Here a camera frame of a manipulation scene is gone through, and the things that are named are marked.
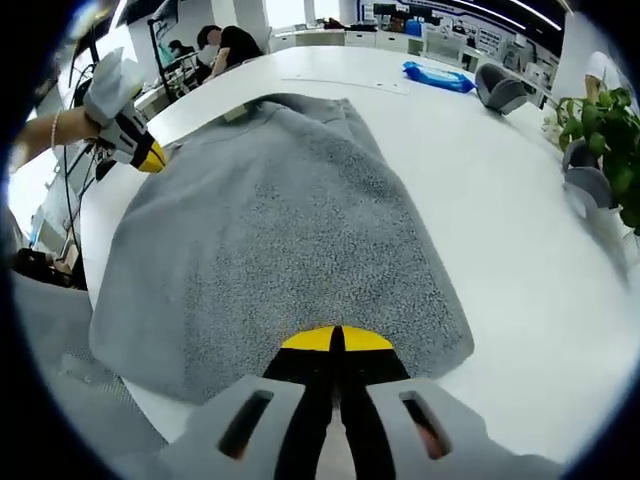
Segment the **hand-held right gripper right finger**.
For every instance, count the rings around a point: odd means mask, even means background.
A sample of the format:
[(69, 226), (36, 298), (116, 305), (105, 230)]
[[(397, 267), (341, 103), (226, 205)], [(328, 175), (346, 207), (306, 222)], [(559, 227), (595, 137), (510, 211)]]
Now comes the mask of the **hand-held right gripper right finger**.
[(484, 419), (428, 378), (412, 377), (391, 342), (335, 330), (347, 436), (367, 479), (558, 479), (559, 464), (492, 440)]

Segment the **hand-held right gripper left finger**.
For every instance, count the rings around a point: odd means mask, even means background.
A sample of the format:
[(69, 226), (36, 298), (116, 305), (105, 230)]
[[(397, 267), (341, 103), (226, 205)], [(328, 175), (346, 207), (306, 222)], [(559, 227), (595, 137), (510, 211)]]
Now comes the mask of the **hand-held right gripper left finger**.
[(332, 326), (297, 333), (265, 374), (246, 375), (193, 412), (158, 454), (166, 479), (275, 479), (296, 412), (329, 359)]

